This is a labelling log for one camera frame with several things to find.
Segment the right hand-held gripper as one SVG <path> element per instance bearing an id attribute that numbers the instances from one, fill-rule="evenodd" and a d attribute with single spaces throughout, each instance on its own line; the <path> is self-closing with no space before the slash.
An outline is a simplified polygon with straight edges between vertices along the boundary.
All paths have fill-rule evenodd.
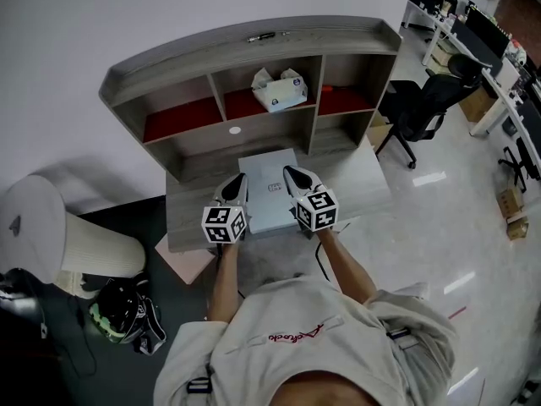
<path id="1" fill-rule="evenodd" d="M 308 169 L 287 165 L 283 168 L 294 216 L 302 228 L 315 233 L 332 228 L 338 220 L 339 204 L 332 189 Z"/>

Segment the grey wooden table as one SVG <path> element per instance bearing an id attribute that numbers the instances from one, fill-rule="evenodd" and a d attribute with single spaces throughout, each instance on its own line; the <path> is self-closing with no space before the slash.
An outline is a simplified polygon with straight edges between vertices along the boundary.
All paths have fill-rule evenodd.
<path id="1" fill-rule="evenodd" d="M 166 177 L 168 245 L 172 252 L 209 248 L 201 220 L 216 187 L 238 172 L 238 158 L 293 147 L 293 139 L 278 137 L 192 156 L 179 166 L 180 177 Z M 321 147 L 310 156 L 293 148 L 298 165 L 316 173 L 334 190 L 340 204 L 338 220 L 345 222 L 391 203 L 391 190 L 368 139 L 347 149 Z"/>

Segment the black mesh office chair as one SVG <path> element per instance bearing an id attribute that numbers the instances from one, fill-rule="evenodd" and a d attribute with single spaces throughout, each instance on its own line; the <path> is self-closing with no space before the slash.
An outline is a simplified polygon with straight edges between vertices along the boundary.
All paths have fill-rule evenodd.
<path id="1" fill-rule="evenodd" d="M 409 144 L 434 138 L 448 109 L 481 86 L 484 68 L 484 63 L 458 53 L 449 59 L 447 74 L 429 71 L 423 86 L 411 80 L 390 81 L 378 111 L 392 127 L 375 153 L 396 138 L 411 158 L 408 167 L 414 169 L 417 158 Z"/>

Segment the light blue file box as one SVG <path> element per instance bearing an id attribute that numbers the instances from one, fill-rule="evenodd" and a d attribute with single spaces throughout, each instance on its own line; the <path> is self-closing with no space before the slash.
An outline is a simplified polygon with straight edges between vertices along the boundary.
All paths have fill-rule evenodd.
<path id="1" fill-rule="evenodd" d="M 248 179 L 246 212 L 252 235 L 296 226 L 290 212 L 291 196 L 283 176 L 283 168 L 297 165 L 294 150 L 272 151 L 238 159 L 239 171 Z"/>

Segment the grey wooden shelf hutch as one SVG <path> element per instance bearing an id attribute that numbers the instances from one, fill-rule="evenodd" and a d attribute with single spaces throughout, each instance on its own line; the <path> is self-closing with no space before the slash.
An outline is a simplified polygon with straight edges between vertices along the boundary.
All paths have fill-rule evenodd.
<path id="1" fill-rule="evenodd" d="M 289 31 L 289 36 L 282 36 Z M 248 43 L 266 32 L 276 36 Z M 208 30 L 142 52 L 107 71 L 99 95 L 139 144 L 180 177 L 182 161 L 208 152 L 278 137 L 312 156 L 318 148 L 355 149 L 361 144 L 388 86 L 402 38 L 382 19 L 315 15 L 263 19 Z M 316 105 L 290 112 L 227 121 L 226 93 L 250 89 L 266 68 L 273 78 L 299 73 Z M 322 85 L 356 86 L 373 103 L 362 112 L 319 116 Z M 171 107 L 213 97 L 223 122 L 144 144 L 146 117 Z M 230 134 L 231 127 L 241 128 Z"/>

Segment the black armless office chair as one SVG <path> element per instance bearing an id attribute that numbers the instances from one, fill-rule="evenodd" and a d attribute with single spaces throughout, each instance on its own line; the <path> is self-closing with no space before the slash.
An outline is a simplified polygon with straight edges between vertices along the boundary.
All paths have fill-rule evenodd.
<path id="1" fill-rule="evenodd" d="M 527 178 L 532 178 L 536 181 L 541 180 L 541 174 L 538 171 L 537 166 L 534 164 L 533 159 L 530 157 L 527 147 L 521 137 L 516 139 L 516 148 L 518 149 L 518 154 L 520 160 L 518 161 L 511 149 L 506 146 L 504 148 L 504 153 L 507 153 L 510 157 L 510 160 L 499 159 L 499 165 L 506 165 L 514 173 L 513 184 L 524 194 L 527 191 L 527 186 L 525 178 L 522 174 L 522 170 L 526 171 Z"/>

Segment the person's beige t-shirt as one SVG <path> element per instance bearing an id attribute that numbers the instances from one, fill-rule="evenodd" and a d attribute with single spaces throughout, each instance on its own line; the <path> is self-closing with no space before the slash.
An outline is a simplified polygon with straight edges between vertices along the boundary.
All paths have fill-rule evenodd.
<path id="1" fill-rule="evenodd" d="M 380 290 L 360 304 L 320 277 L 268 283 L 230 323 L 180 326 L 154 406 L 269 406 L 292 376 L 342 376 L 380 406 L 445 406 L 453 325 L 416 296 Z"/>

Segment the red felt shelf liner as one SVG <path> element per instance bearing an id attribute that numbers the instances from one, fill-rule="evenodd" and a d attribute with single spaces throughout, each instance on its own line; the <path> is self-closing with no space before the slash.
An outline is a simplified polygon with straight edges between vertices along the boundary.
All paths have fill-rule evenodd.
<path id="1" fill-rule="evenodd" d="M 374 103 L 356 86 L 334 86 L 320 93 L 319 116 L 362 112 L 374 109 Z"/>
<path id="2" fill-rule="evenodd" d="M 148 115 L 145 120 L 143 143 L 153 143 L 192 129 L 222 122 L 216 100 L 213 97 L 203 98 Z"/>
<path id="3" fill-rule="evenodd" d="M 269 112 L 258 102 L 250 89 L 226 93 L 224 95 L 223 104 L 227 121 L 269 114 Z M 309 94 L 307 101 L 277 111 L 277 113 L 313 108 L 315 105 L 316 101 L 314 97 Z"/>

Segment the person's right forearm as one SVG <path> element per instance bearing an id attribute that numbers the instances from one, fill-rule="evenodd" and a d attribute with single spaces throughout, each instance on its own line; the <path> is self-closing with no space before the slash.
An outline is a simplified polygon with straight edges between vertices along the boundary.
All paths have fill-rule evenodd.
<path id="1" fill-rule="evenodd" d="M 317 236 L 341 291 L 349 298 L 366 304 L 377 293 L 377 287 L 367 271 L 352 257 L 331 228 L 318 231 Z"/>

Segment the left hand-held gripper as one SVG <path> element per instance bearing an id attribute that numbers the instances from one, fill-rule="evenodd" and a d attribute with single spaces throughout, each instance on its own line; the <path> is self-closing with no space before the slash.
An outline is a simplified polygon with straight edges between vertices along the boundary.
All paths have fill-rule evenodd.
<path id="1" fill-rule="evenodd" d="M 231 176 L 216 188 L 201 219 L 209 243 L 235 244 L 244 236 L 248 228 L 247 199 L 248 177 L 245 173 Z"/>

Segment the large brown cardboard box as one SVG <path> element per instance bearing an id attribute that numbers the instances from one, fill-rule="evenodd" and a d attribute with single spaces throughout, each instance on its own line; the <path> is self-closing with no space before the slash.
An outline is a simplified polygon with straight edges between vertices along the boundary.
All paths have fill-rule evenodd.
<path id="1" fill-rule="evenodd" d="M 478 123 L 495 104 L 497 97 L 480 86 L 476 91 L 459 102 L 459 106 L 470 123 Z"/>

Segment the white tissue box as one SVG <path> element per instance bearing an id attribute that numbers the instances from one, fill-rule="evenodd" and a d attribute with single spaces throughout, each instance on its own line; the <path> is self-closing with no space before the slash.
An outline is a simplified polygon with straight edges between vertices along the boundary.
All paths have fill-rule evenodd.
<path id="1" fill-rule="evenodd" d="M 308 100 L 308 87 L 303 77 L 293 69 L 274 80 L 266 68 L 260 69 L 251 84 L 255 99 L 267 112 L 279 112 Z"/>

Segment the small cardboard box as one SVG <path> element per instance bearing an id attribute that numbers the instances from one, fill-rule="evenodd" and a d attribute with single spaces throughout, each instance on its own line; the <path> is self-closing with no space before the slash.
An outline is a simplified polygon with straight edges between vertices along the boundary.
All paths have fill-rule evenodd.
<path id="1" fill-rule="evenodd" d="M 522 193 L 515 186 L 504 189 L 496 196 L 501 215 L 505 219 L 514 217 L 523 208 Z"/>
<path id="2" fill-rule="evenodd" d="M 527 217 L 521 217 L 513 222 L 509 222 L 506 227 L 506 234 L 510 241 L 524 239 L 527 237 L 529 221 Z"/>

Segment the cream ornate stand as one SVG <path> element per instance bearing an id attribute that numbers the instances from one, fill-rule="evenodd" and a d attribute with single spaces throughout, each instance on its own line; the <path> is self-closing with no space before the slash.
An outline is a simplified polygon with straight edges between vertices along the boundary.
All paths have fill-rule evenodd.
<path id="1" fill-rule="evenodd" d="M 71 296 L 86 300 L 94 299 L 100 292 L 84 289 L 86 281 L 81 272 L 60 271 L 53 284 Z"/>

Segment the person's left forearm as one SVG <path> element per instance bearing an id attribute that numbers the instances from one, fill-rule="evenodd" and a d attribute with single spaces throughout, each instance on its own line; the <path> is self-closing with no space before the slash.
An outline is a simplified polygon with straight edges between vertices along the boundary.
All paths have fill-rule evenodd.
<path id="1" fill-rule="evenodd" d="M 238 294 L 238 251 L 240 242 L 225 244 L 216 274 L 209 304 L 207 321 L 230 323 L 237 314 Z"/>

